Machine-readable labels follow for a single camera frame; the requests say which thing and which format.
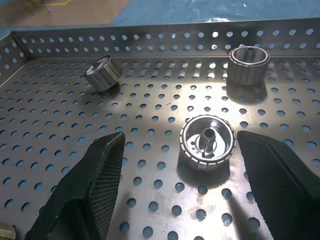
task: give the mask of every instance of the yellow line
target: yellow line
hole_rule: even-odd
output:
[[[57,2],[57,3],[36,3],[34,0],[27,2],[24,4],[27,8],[36,8],[36,7],[43,7],[43,6],[65,6],[69,4],[72,0],[67,0],[66,2]]]

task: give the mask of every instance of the perforated metal tray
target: perforated metal tray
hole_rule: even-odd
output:
[[[239,148],[230,171],[194,175],[178,162],[179,133],[187,118],[216,115],[236,132],[285,141],[319,176],[318,26],[316,18],[7,36],[0,41],[0,221],[15,225],[23,239],[90,143],[124,131],[108,239],[273,239]],[[228,52],[240,44],[259,45],[271,54],[262,85],[226,81]],[[101,96],[83,74],[106,48],[122,63],[123,74]]]

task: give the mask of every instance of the stainless steel tray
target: stainless steel tray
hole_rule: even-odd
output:
[[[8,35],[0,41],[0,222],[15,225],[23,239],[90,143],[124,131],[122,179],[108,239],[145,239],[151,233],[150,239],[273,239],[239,148],[230,159],[230,172],[194,175],[178,162],[179,133],[187,118],[216,115],[236,132],[246,129],[285,141],[319,176],[319,22]],[[226,83],[228,52],[240,44],[259,45],[271,54],[262,85]],[[101,96],[83,74],[106,54],[121,62],[123,74],[113,92]]]

